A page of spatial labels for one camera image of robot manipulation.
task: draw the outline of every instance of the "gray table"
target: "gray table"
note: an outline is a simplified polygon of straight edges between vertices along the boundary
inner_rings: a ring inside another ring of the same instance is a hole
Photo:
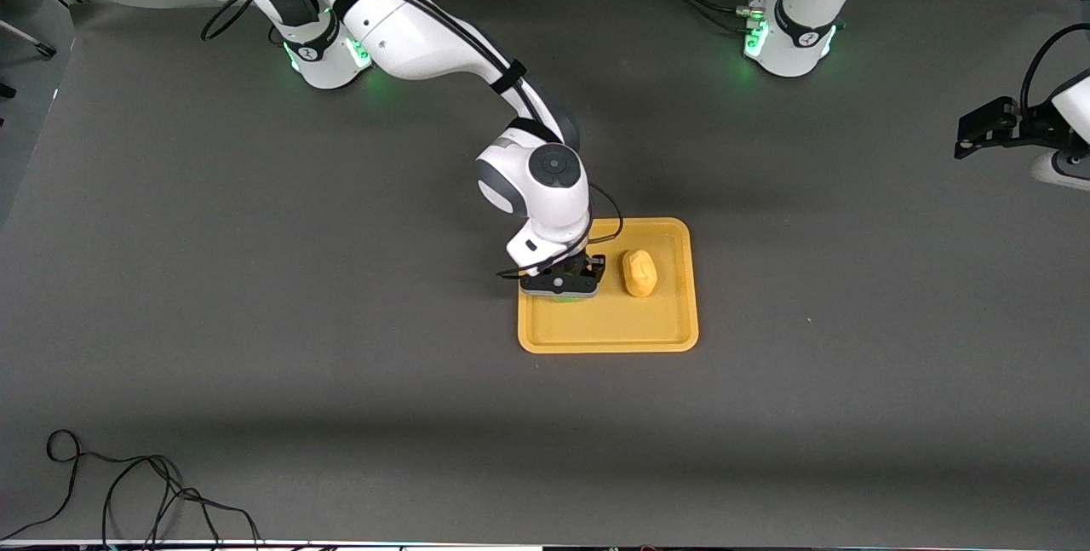
[[[802,81],[673,0],[441,1],[574,108],[627,213],[688,222],[695,350],[519,348],[518,224],[472,168],[510,114],[471,76],[319,93],[256,16],[83,10],[0,234],[3,529],[62,495],[69,426],[270,538],[1090,547],[1090,195],[952,158],[1077,0],[851,0]],[[96,536],[116,472],[31,535]]]

